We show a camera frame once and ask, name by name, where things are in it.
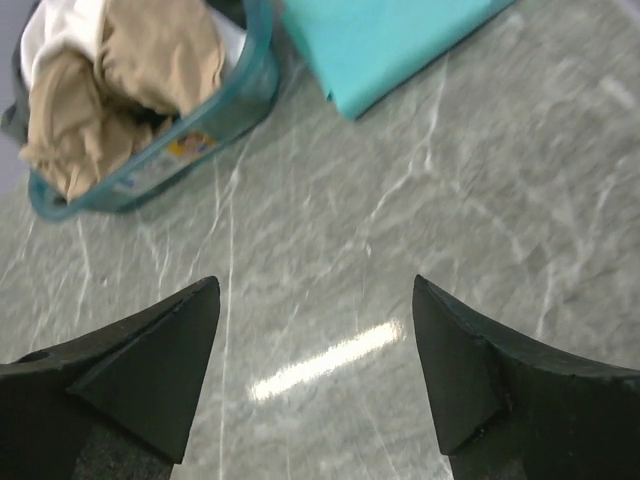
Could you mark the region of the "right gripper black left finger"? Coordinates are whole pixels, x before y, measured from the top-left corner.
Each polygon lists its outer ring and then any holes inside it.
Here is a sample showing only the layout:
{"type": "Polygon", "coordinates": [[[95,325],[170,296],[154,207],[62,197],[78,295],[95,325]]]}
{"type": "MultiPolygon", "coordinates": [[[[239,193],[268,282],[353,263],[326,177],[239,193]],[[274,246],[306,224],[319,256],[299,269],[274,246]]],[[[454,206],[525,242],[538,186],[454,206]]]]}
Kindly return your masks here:
{"type": "Polygon", "coordinates": [[[220,315],[209,276],[1,368],[5,479],[167,479],[184,458],[220,315]]]}

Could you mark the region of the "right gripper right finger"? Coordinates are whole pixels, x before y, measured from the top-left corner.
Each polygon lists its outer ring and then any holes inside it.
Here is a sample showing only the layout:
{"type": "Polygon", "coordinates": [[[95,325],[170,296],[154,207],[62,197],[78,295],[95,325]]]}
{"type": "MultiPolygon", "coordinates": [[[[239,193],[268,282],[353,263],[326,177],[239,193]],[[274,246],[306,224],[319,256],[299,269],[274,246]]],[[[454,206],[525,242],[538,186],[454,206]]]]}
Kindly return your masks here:
{"type": "Polygon", "coordinates": [[[534,340],[414,282],[416,344],[457,479],[635,479],[639,374],[534,340]]]}

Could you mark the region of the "teal t shirt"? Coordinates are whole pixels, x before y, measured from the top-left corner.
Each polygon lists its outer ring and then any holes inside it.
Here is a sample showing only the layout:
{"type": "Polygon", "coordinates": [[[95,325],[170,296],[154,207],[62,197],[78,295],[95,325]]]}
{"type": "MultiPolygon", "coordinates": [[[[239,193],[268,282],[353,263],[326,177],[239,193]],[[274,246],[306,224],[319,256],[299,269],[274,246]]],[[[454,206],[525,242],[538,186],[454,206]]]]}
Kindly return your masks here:
{"type": "Polygon", "coordinates": [[[325,97],[354,120],[509,1],[286,1],[288,34],[325,97]]]}

